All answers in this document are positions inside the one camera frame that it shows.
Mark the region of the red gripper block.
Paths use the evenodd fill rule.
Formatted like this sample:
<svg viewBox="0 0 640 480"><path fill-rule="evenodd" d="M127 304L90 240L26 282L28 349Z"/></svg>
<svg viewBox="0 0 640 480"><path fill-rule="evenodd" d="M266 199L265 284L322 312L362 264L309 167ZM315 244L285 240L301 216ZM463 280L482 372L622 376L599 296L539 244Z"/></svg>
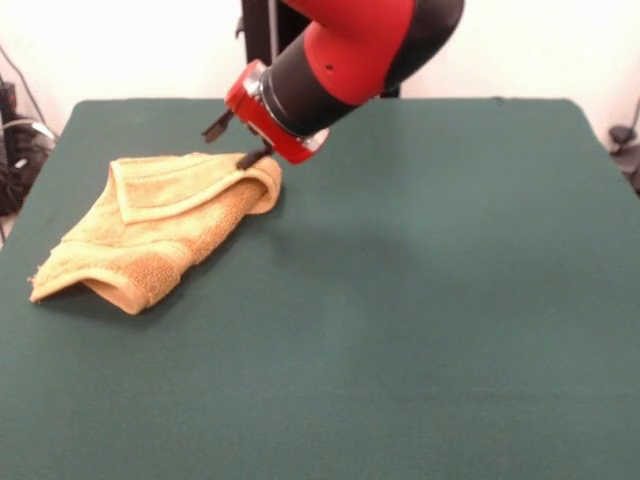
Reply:
<svg viewBox="0 0 640 480"><path fill-rule="evenodd" d="M300 137L278 123L264 100L267 70L261 60L249 63L225 97L231 112L224 112L201 133L203 141L211 144L226 132L235 116L260 136L266 145L245 153L235 164L238 170L248 170L273 152L291 164L303 163L318 153L329 138L328 128Z"/></svg>

